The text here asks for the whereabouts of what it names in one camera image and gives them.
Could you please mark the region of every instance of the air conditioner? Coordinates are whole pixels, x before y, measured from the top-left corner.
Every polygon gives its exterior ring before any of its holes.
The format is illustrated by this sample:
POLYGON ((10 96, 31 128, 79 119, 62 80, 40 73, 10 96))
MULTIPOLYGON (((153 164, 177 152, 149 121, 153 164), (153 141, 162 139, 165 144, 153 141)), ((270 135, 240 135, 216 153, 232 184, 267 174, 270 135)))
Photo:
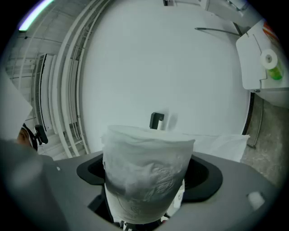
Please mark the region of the air conditioner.
MULTIPOLYGON (((54 121, 53 115, 53 107, 52 107, 52 82, 53 82, 53 74, 54 74, 54 67, 56 62, 56 55, 50 54, 42 54, 39 56, 38 64, 36 67, 35 72, 35 79, 34 79, 34 108, 36 113, 37 121, 40 125, 43 126, 45 132, 52 131, 53 133, 57 134, 56 124, 54 121)), ((74 61, 74 65, 72 68, 71 73, 71 88, 75 88, 75 80, 77 74, 77 67, 78 61, 74 61)), ((59 82, 57 83, 57 90, 58 90, 58 111, 60 114, 61 120, 61 127, 62 130, 65 131, 65 126, 63 122, 63 116, 61 111, 61 78, 58 79, 59 82)), ((72 91, 71 93, 72 99, 75 98, 75 92, 72 91)), ((75 102, 72 101, 72 113, 76 113, 75 102)), ((67 102, 67 111, 69 111, 69 103, 67 102)), ((76 123, 69 118, 69 123, 76 123)))

